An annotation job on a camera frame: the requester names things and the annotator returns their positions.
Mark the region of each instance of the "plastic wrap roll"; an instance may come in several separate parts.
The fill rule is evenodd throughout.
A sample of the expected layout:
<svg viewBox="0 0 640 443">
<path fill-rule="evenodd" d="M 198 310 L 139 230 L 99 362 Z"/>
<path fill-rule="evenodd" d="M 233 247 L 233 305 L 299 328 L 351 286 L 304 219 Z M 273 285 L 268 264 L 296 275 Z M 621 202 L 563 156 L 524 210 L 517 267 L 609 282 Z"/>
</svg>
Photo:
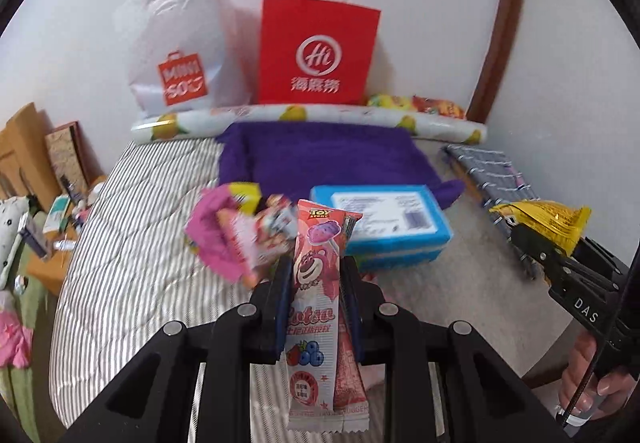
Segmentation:
<svg viewBox="0 0 640 443">
<path fill-rule="evenodd" d="M 478 144 L 486 126 L 475 121 L 421 112 L 356 105 L 245 105 L 164 114 L 136 122 L 131 128 L 137 144 L 156 140 L 216 137 L 236 121 L 319 121 L 403 127 L 412 136 L 450 143 Z"/>
</svg>

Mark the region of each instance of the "quilted bed sheet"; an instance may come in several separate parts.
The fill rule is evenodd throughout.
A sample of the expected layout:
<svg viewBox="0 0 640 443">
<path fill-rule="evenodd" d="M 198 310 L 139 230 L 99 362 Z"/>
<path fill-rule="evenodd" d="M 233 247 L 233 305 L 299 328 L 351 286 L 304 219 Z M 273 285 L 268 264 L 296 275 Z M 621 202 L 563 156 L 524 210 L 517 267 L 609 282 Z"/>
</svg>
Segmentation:
<svg viewBox="0 0 640 443">
<path fill-rule="evenodd" d="M 130 144 L 92 210 L 63 285 L 51 348 L 49 392 L 69 426 L 130 358 L 170 320 L 196 326 L 249 299 L 204 267 L 182 230 L 200 190 L 216 185 L 223 145 L 213 139 Z M 191 410 L 195 441 L 203 369 Z M 321 435 L 286 430 L 284 359 L 252 365 L 252 441 L 381 441 L 383 391 L 374 388 L 370 429 Z"/>
</svg>

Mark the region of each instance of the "pink fabric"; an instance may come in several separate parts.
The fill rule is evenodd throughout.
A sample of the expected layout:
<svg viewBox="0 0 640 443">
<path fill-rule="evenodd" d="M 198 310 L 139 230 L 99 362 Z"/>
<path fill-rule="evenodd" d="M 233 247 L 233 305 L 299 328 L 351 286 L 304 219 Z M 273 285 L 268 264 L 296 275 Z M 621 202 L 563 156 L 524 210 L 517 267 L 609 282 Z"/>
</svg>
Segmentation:
<svg viewBox="0 0 640 443">
<path fill-rule="evenodd" d="M 33 330 L 21 325 L 15 312 L 0 311 L 0 367 L 28 367 L 32 338 Z"/>
<path fill-rule="evenodd" d="M 235 282 L 244 272 L 236 256 L 227 248 L 216 212 L 222 208 L 236 210 L 236 200 L 226 185 L 204 188 L 200 195 L 184 233 L 198 246 L 198 256 L 206 266 Z"/>
</svg>

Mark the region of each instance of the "blue tissue package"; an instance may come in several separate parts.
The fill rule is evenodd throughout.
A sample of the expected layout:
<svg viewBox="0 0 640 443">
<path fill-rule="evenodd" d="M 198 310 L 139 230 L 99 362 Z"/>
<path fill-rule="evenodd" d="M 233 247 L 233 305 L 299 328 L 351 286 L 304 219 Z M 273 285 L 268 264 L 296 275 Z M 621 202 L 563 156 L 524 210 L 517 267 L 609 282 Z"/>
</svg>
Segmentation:
<svg viewBox="0 0 640 443">
<path fill-rule="evenodd" d="M 433 261 L 453 236 L 423 185 L 319 186 L 310 199 L 363 214 L 346 248 L 363 271 Z"/>
</svg>

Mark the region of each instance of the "purple cloth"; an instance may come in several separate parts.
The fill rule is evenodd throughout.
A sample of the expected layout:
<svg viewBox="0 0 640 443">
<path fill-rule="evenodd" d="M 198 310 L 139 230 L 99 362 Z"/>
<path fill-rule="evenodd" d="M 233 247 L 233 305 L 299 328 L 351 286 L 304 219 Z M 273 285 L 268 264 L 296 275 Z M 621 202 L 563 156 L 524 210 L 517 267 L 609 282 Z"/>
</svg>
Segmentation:
<svg viewBox="0 0 640 443">
<path fill-rule="evenodd" d="M 220 184 L 260 184 L 263 196 L 294 203 L 317 185 L 427 185 L 441 208 L 460 197 L 460 180 L 441 181 L 403 128 L 295 121 L 232 124 L 218 138 Z"/>
</svg>

